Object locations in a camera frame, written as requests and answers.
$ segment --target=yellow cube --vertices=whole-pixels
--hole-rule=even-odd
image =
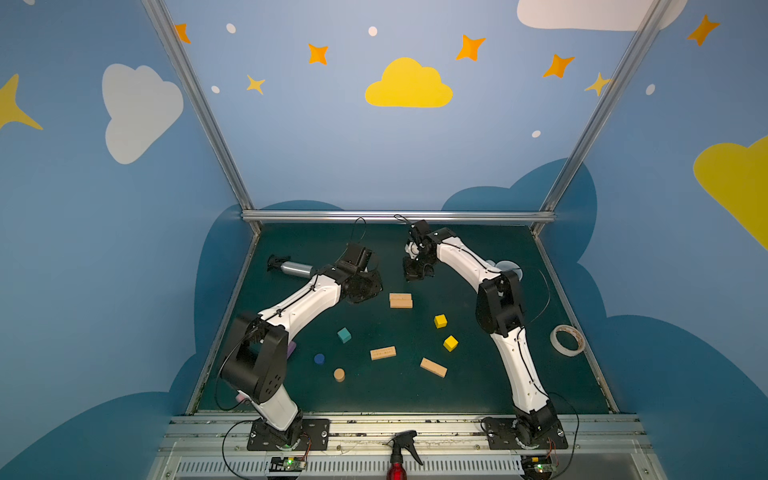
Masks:
[[[437,315],[435,317],[435,326],[439,329],[442,327],[448,325],[448,320],[445,318],[445,315]]]
[[[454,348],[458,345],[458,340],[453,338],[453,335],[445,339],[445,342],[442,343],[442,345],[445,347],[446,350],[449,352],[452,352]]]

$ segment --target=yellow cloud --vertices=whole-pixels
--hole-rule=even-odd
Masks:
[[[398,58],[387,66],[382,80],[366,90],[366,100],[376,107],[443,107],[453,90],[440,80],[432,67],[422,67],[413,58]]]
[[[694,163],[704,190],[768,249],[768,137],[751,147],[717,144]]]

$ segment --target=teal block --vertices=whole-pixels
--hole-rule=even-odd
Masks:
[[[347,343],[352,339],[352,333],[349,333],[349,330],[344,327],[339,330],[339,338],[341,339],[341,343]]]

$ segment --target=robotic arm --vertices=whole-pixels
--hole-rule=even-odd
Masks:
[[[456,270],[477,292],[475,316],[502,355],[517,414],[515,437],[521,446],[535,448],[546,444],[547,438],[564,442],[564,437],[558,434],[562,432],[562,425],[528,351],[519,268],[497,268],[478,257],[448,228],[433,232],[424,220],[410,225],[406,253],[402,260],[406,280],[434,276],[433,266],[441,261]]]
[[[382,291],[379,272],[367,271],[372,255],[349,243],[333,265],[319,269],[293,295],[256,315],[235,319],[224,346],[230,354],[220,375],[261,414],[270,444],[295,446],[302,433],[302,412],[283,386],[288,342],[341,299],[360,303]]]

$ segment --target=black mounting plate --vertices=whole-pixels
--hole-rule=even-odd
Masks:
[[[302,433],[306,433],[312,439],[312,450],[328,449],[328,434],[331,421],[328,419],[304,419],[301,425]],[[251,452],[285,452],[275,443],[276,439],[270,428],[263,420],[254,422],[250,427],[250,436],[246,448]],[[293,448],[293,452],[306,451],[306,435],[299,437],[299,444]]]
[[[538,446],[523,446],[515,434],[515,421],[516,419],[514,418],[494,417],[485,417],[482,420],[482,429],[485,431],[488,447],[491,450],[548,450],[549,442],[547,442],[547,438],[554,442],[556,449],[565,450],[568,448],[568,440],[565,439],[565,435],[558,434],[557,426],[552,427],[549,432],[539,437],[543,441]]]

